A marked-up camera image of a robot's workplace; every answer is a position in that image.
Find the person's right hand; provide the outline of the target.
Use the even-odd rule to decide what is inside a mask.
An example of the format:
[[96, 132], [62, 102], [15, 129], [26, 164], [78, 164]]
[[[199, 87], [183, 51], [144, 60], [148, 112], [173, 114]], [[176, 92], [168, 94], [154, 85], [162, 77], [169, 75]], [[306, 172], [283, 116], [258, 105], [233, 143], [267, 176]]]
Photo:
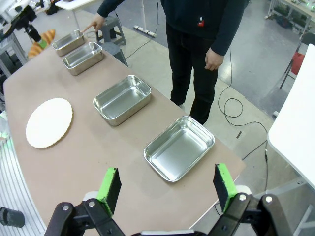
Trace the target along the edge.
[[103, 26], [104, 22], [105, 22], [105, 18], [97, 13], [97, 14], [95, 14], [91, 23], [89, 25], [87, 25], [83, 30], [81, 30], [81, 32], [84, 33], [85, 31], [87, 31], [90, 28], [94, 28], [94, 31], [97, 32]]

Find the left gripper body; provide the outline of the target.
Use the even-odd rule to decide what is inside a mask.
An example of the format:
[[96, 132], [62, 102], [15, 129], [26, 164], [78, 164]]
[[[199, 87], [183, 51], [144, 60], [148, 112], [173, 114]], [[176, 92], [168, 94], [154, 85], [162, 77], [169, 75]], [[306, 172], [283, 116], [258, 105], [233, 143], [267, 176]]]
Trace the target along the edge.
[[32, 38], [35, 42], [39, 42], [41, 40], [41, 36], [38, 33], [37, 29], [30, 23], [24, 25], [25, 32], [27, 35]]

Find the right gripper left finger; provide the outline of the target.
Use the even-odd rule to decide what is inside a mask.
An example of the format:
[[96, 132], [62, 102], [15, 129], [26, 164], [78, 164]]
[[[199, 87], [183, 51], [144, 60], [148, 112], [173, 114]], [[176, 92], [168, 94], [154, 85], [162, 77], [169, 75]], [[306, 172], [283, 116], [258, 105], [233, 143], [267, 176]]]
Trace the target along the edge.
[[118, 168], [109, 168], [95, 198], [77, 206], [69, 202], [56, 206], [45, 234], [82, 236], [86, 230], [96, 229], [100, 236], [123, 236], [123, 231], [113, 220], [121, 185]]

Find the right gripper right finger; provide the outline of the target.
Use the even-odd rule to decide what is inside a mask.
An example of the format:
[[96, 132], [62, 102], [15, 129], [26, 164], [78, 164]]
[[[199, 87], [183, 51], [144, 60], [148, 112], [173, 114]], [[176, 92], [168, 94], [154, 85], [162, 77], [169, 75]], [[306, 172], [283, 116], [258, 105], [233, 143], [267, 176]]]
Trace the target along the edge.
[[222, 215], [211, 229], [213, 236], [233, 236], [239, 225], [250, 224], [257, 236], [293, 235], [278, 197], [239, 192], [227, 166], [215, 165], [213, 183], [217, 192]]

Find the person's left hand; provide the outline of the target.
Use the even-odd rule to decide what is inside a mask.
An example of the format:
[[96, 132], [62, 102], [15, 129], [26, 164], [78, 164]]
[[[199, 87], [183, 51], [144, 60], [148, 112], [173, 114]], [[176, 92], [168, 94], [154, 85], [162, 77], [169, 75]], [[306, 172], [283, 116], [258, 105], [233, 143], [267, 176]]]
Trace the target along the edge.
[[217, 70], [223, 63], [224, 56], [215, 53], [211, 48], [205, 55], [205, 69], [214, 71]]

